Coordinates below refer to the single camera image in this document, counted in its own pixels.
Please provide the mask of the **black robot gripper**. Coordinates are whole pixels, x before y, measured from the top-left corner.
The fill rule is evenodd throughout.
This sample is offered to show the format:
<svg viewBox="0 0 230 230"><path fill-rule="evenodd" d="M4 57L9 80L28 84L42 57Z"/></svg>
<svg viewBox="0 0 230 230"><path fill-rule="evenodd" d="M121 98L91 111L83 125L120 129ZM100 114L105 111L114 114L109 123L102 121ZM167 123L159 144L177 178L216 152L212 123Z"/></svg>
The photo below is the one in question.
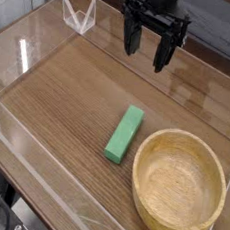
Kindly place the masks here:
<svg viewBox="0 0 230 230"><path fill-rule="evenodd" d="M127 55L136 53L146 27L161 35L154 56L156 73L168 65L177 43L175 37L186 37L190 16L178 5L178 0L124 0L124 49Z"/></svg>

